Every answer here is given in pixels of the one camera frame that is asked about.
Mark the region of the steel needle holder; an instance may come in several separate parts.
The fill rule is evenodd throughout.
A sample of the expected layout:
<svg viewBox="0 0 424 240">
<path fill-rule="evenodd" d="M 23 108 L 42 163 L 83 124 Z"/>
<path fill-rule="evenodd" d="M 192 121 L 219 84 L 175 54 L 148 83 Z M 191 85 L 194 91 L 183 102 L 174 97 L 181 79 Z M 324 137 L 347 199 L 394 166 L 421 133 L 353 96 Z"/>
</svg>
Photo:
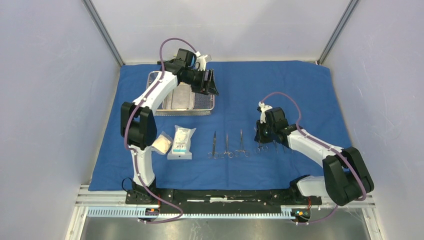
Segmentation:
<svg viewBox="0 0 424 240">
<path fill-rule="evenodd" d="M 255 148 L 255 153 L 266 153 L 269 151 L 269 147 L 265 143 L 257 142 L 257 147 Z"/>
</svg>

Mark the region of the metal mesh tray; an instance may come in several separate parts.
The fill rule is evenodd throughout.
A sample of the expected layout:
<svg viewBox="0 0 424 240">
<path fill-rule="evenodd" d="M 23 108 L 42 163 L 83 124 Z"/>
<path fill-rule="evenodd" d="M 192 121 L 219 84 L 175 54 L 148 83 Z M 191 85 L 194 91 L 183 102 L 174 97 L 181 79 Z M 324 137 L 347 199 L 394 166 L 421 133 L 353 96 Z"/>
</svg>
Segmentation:
<svg viewBox="0 0 424 240">
<path fill-rule="evenodd" d="M 156 116 L 207 116 L 215 107 L 216 95 L 195 93 L 194 109 L 165 110 L 162 103 L 167 95 L 180 83 L 190 85 L 193 70 L 180 68 L 177 70 L 152 71 L 148 75 L 147 88 L 134 102 L 142 107 L 149 107 Z"/>
</svg>

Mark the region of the steel hemostat forceps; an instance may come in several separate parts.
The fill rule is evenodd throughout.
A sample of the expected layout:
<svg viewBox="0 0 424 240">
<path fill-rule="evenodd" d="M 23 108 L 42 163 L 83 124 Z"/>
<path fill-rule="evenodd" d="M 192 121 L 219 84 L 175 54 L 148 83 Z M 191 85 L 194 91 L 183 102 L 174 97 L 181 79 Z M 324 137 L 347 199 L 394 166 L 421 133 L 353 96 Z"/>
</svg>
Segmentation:
<svg viewBox="0 0 424 240">
<path fill-rule="evenodd" d="M 250 156 L 250 152 L 248 150 L 246 150 L 245 146 L 244 146 L 244 138 L 243 138 L 243 130 L 242 129 L 240 129 L 239 149 L 234 151 L 234 156 L 235 157 L 245 156 L 246 158 L 248 158 Z"/>
</svg>

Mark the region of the steel ring-handled forceps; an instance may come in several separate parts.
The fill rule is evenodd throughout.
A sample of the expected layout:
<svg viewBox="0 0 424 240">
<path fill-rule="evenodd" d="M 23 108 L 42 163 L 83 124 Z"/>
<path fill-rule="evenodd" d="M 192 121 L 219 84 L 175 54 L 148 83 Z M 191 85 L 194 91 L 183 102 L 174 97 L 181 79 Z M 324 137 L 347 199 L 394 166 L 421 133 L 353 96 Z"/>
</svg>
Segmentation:
<svg viewBox="0 0 424 240">
<path fill-rule="evenodd" d="M 232 159 L 234 157 L 234 153 L 230 151 L 230 145 L 229 145 L 229 135 L 226 134 L 225 136 L 225 149 L 224 152 L 222 152 L 220 154 L 221 158 L 225 158 L 228 157 L 230 159 Z"/>
</svg>

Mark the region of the blue surgical wrap cloth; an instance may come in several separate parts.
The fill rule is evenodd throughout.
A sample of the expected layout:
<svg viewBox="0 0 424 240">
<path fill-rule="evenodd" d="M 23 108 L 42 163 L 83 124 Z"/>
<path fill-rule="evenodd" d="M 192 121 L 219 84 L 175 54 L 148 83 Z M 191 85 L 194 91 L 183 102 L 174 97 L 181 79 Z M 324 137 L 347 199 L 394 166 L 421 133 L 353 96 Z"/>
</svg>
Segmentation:
<svg viewBox="0 0 424 240">
<path fill-rule="evenodd" d="M 219 95 L 210 115 L 156 116 L 158 133 L 175 134 L 175 125 L 196 128 L 191 160 L 168 160 L 152 153 L 158 188 L 178 190 L 269 190 L 286 189 L 290 181 L 303 175 L 321 176 L 322 168 L 300 152 L 273 144 L 268 152 L 255 153 L 258 103 L 280 107 L 290 124 L 299 120 L 307 132 L 342 148 L 352 145 L 342 115 L 331 72 L 327 67 L 302 61 L 209 62 Z M 250 156 L 221 158 L 226 134 L 229 151 L 244 147 Z M 216 132 L 219 158 L 209 159 Z"/>
</svg>

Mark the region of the steel surgical scissors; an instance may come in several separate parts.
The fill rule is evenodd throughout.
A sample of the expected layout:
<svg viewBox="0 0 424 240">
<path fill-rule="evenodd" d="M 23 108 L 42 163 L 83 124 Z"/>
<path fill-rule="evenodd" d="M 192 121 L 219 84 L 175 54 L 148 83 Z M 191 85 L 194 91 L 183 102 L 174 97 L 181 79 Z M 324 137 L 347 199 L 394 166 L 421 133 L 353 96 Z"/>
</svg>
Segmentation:
<svg viewBox="0 0 424 240">
<path fill-rule="evenodd" d="M 216 132 L 214 132 L 213 139 L 212 139 L 212 149 L 211 149 L 211 152 L 209 152 L 207 154 L 209 159 L 218 159 L 219 158 L 219 153 L 217 153 L 217 151 L 216 151 L 216 144 L 217 144 L 217 135 L 216 135 Z"/>
</svg>

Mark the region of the white sterile packet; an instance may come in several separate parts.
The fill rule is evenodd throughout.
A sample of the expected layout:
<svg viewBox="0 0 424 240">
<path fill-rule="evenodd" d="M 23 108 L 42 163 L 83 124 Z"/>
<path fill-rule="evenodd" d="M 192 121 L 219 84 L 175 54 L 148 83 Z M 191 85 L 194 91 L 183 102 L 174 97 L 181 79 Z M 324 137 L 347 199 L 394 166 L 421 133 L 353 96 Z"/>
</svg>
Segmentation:
<svg viewBox="0 0 424 240">
<path fill-rule="evenodd" d="M 196 128 L 185 128 L 175 125 L 175 134 L 171 150 L 167 154 L 168 160 L 191 160 L 193 157 L 191 148 L 191 138 Z"/>
</svg>

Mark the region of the beige gauze packet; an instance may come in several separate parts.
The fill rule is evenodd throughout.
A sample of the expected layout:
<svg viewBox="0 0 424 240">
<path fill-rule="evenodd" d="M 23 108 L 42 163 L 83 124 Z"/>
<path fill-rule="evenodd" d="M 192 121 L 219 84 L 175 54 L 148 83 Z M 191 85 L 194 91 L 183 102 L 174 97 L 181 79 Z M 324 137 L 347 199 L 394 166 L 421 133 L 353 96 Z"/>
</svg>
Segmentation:
<svg viewBox="0 0 424 240">
<path fill-rule="evenodd" d="M 165 131 L 162 131 L 151 145 L 152 150 L 160 155 L 165 155 L 173 144 L 173 138 Z"/>
</svg>

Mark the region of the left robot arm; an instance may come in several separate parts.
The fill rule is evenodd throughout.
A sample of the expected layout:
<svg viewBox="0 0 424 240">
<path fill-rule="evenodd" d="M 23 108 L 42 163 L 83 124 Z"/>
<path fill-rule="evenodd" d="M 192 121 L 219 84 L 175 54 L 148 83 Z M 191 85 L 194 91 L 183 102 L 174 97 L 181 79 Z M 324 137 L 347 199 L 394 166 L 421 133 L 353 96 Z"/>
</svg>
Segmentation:
<svg viewBox="0 0 424 240">
<path fill-rule="evenodd" d="M 155 113 L 164 99 L 181 83 L 190 86 L 191 92 L 202 95 L 219 95 L 213 69 L 207 69 L 211 56 L 180 48 L 176 57 L 161 63 L 160 71 L 149 87 L 132 102 L 120 108 L 120 133 L 124 146 L 131 152 L 135 188 L 145 204 L 153 203 L 157 190 L 152 164 L 152 144 L 158 130 Z"/>
</svg>

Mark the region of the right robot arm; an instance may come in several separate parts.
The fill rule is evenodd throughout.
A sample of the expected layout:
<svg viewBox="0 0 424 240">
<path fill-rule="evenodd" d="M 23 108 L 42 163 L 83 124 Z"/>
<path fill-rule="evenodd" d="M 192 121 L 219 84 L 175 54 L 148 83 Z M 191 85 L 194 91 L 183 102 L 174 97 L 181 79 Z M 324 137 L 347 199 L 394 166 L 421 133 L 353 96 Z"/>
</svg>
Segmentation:
<svg viewBox="0 0 424 240">
<path fill-rule="evenodd" d="M 290 182 L 289 199 L 302 204 L 309 197 L 329 197 L 336 205 L 345 206 L 360 201 L 375 189 L 374 181 L 360 151 L 353 147 L 339 147 L 311 135 L 301 126 L 289 124 L 281 107 L 262 102 L 257 110 L 255 142 L 281 144 L 316 162 L 322 176 L 310 174 Z"/>
</svg>

